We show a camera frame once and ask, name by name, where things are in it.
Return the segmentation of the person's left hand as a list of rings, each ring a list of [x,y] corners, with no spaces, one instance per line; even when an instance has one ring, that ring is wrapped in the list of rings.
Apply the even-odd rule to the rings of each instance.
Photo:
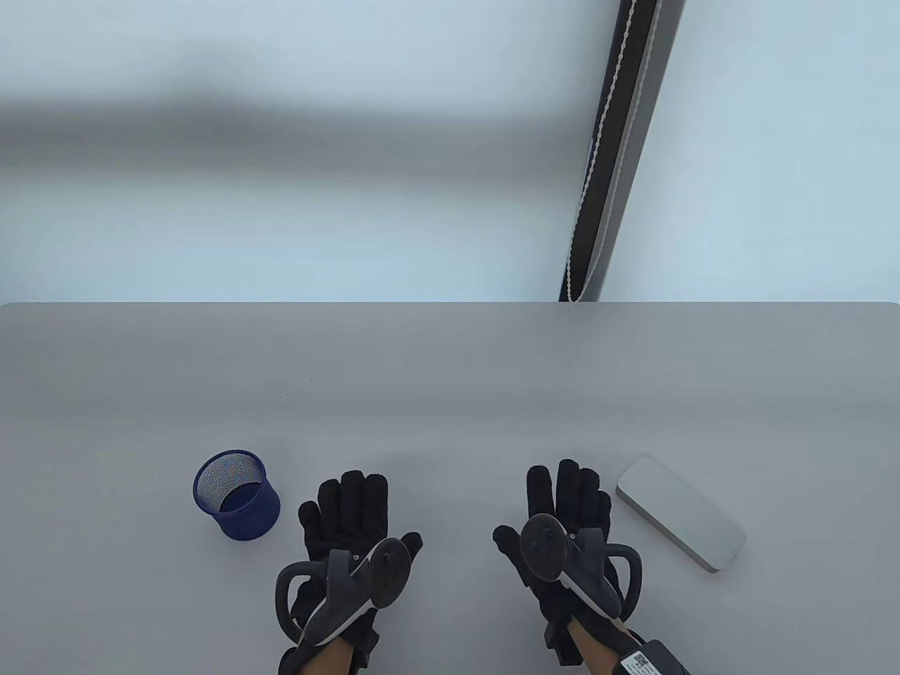
[[[299,507],[308,560],[284,567],[274,587],[276,619],[292,641],[279,673],[302,672],[338,642],[349,649],[342,673],[368,666],[380,638],[374,618],[402,594],[423,547],[417,532],[389,535],[388,494],[385,476],[350,470]]]

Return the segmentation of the person's right hand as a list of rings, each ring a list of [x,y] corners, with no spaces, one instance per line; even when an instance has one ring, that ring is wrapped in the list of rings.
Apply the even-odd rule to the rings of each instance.
[[[553,515],[573,534],[584,528],[601,529],[604,536],[610,534],[612,502],[600,488],[595,470],[562,459],[553,481],[549,469],[537,464],[527,472],[526,488],[528,515]],[[536,598],[544,620],[562,640],[566,655],[578,650],[591,674],[612,674],[621,658],[636,649],[640,636],[599,616],[560,582],[534,577],[522,559],[520,534],[513,527],[496,527],[493,541]]]

